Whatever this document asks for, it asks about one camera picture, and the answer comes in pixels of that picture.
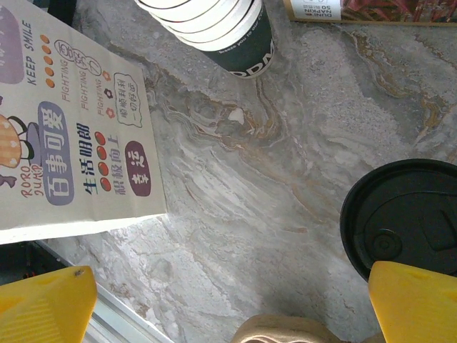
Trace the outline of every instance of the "red circle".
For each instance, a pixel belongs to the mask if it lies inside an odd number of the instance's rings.
[[[100,159],[106,159],[106,150],[102,146],[97,147],[97,154],[99,155]]]
[[[103,188],[105,191],[111,191],[111,184],[109,183],[109,180],[106,177],[102,177],[100,179],[100,184],[101,188]]]
[[[106,143],[105,136],[98,131],[95,133],[95,140],[97,140],[97,143],[99,143],[100,145],[105,145]]]
[[[108,166],[106,165],[105,162],[99,162],[99,172],[102,174],[104,177],[108,175],[109,169]]]

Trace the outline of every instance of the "black cup lid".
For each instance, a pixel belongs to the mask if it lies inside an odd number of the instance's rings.
[[[375,261],[457,276],[457,166],[408,159],[371,171],[346,197],[340,230],[365,280]]]

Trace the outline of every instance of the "marble table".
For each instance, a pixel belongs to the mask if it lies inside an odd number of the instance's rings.
[[[79,0],[76,28],[144,70],[169,214],[49,244],[175,343],[229,342],[260,313],[375,334],[342,202],[382,164],[457,157],[456,28],[291,23],[266,6],[274,63],[240,80],[133,0]]]

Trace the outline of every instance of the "paper cup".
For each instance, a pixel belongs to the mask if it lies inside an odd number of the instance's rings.
[[[135,2],[142,9],[145,9],[160,19],[167,21],[188,21],[208,11],[219,0],[190,0],[180,6],[169,9],[157,9],[156,7],[147,6],[143,0],[135,0]]]
[[[251,0],[220,0],[202,15],[181,22],[165,21],[152,13],[151,15],[173,34],[179,34],[186,38],[186,34],[212,28],[214,29],[214,39],[217,39],[232,30],[240,22],[248,11],[250,2]]]
[[[143,4],[156,9],[170,9],[171,7],[180,6],[190,0],[141,0]]]
[[[240,23],[240,21],[245,17],[247,11],[249,10],[251,2],[252,0],[238,0],[235,6],[232,6],[231,10],[226,13],[224,18],[216,22],[214,25],[208,26],[208,28],[204,29],[203,31],[184,33],[173,30],[172,26],[170,26],[169,31],[177,36],[183,37],[185,40],[192,43],[205,43],[207,41],[214,41],[224,36],[227,32],[230,32]],[[203,16],[207,14],[211,15],[211,12],[214,11],[215,7],[207,11]]]
[[[253,0],[245,17],[219,39],[194,43],[176,37],[201,50],[219,66],[242,79],[262,74],[271,65],[274,55],[270,21],[262,0]]]

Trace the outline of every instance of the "cartoon character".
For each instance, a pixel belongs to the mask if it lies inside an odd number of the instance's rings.
[[[21,160],[31,163],[36,158],[35,150],[29,139],[33,137],[32,141],[38,140],[35,125],[30,123],[27,128],[17,116],[6,118],[0,114],[0,166],[13,169],[17,168]],[[8,184],[10,188],[13,188],[15,183],[16,177],[5,177],[0,174],[0,187]]]

